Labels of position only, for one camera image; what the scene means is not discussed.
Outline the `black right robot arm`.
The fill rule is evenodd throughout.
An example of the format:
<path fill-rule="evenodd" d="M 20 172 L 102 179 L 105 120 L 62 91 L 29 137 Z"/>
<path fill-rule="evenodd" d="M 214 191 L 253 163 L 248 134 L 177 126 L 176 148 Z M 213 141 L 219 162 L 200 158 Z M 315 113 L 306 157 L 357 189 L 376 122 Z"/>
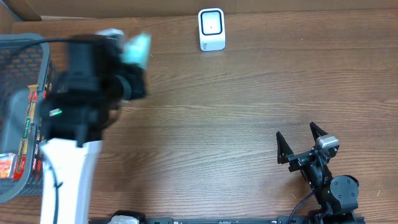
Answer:
<path fill-rule="evenodd" d="M 300 171 L 309 184 L 311 192 L 304 197 L 288 216 L 277 217 L 277 223 L 364 223 L 363 217 L 356 217 L 358 208 L 359 181 L 352 175 L 333 176 L 327 164 L 335 157 L 339 140 L 310 123 L 315 145 L 311 150 L 294 154 L 281 132 L 276 133 L 277 162 L 288 164 L 289 171 Z M 306 216 L 297 216 L 299 208 L 314 196 L 318 209 Z"/>

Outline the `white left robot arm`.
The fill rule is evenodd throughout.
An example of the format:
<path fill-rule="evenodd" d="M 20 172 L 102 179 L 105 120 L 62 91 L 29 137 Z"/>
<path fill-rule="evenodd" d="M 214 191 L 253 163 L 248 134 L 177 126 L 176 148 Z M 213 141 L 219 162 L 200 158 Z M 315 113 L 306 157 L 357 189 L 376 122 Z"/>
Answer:
<path fill-rule="evenodd" d="M 96 161 L 111 112 L 145 97 L 151 36 L 127 42 L 75 35 L 66 41 L 68 68 L 40 103 L 45 137 L 42 223 L 87 223 Z"/>

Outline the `teal wet wipes packet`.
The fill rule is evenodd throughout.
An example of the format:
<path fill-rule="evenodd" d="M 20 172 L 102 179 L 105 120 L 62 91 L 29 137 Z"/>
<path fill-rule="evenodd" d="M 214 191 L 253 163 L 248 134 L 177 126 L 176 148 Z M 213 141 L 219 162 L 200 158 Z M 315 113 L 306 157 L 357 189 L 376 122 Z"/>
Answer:
<path fill-rule="evenodd" d="M 150 57 L 151 37 L 148 33 L 141 33 L 126 41 L 121 53 L 122 63 L 136 64 L 146 70 Z"/>

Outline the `red spaghetti packet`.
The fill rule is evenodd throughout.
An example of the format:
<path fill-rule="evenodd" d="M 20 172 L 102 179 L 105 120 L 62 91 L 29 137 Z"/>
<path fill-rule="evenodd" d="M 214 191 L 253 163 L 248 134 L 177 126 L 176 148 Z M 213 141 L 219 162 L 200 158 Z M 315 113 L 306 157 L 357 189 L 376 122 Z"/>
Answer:
<path fill-rule="evenodd" d="M 25 165 L 27 162 L 27 150 L 29 144 L 29 136 L 32 134 L 32 123 L 34 121 L 35 115 L 35 108 L 37 104 L 37 99 L 39 96 L 39 86 L 36 85 L 28 85 L 27 90 L 28 93 L 24 93 L 22 96 L 22 115 L 23 115 L 23 125 L 24 129 L 22 132 L 22 137 L 19 143 L 18 148 L 18 156 L 17 161 L 14 169 L 13 179 L 17 180 L 20 179 L 24 173 Z M 42 177 L 43 171 L 43 159 L 44 156 L 39 149 L 39 143 L 41 140 L 44 140 L 44 137 L 40 136 L 40 131 L 37 131 L 37 139 L 35 140 L 35 147 L 34 147 L 34 158 L 32 163 L 32 173 L 31 176 L 38 179 Z"/>

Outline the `small orange tissue packet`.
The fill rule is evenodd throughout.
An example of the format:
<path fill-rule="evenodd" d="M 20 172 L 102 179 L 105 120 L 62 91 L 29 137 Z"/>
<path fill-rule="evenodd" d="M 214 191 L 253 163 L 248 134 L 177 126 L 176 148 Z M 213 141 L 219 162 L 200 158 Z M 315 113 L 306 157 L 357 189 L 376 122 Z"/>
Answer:
<path fill-rule="evenodd" d="M 0 177 L 2 179 L 13 178 L 16 159 L 17 156 L 11 152 L 0 154 Z"/>

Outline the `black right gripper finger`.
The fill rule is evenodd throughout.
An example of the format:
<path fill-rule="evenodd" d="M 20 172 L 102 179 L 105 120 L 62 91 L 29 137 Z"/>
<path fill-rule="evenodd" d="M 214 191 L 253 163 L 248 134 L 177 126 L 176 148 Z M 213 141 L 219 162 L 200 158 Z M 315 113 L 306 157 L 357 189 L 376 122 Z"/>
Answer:
<path fill-rule="evenodd" d="M 312 136 L 314 141 L 316 141 L 319 137 L 328 135 L 327 132 L 322 130 L 319 126 L 317 126 L 314 122 L 310 123 L 310 130 L 312 132 Z"/>
<path fill-rule="evenodd" d="M 293 150 L 291 150 L 290 146 L 287 144 L 285 138 L 282 133 L 278 131 L 276 133 L 277 138 L 277 163 L 285 164 L 289 162 L 290 157 L 294 156 Z"/>

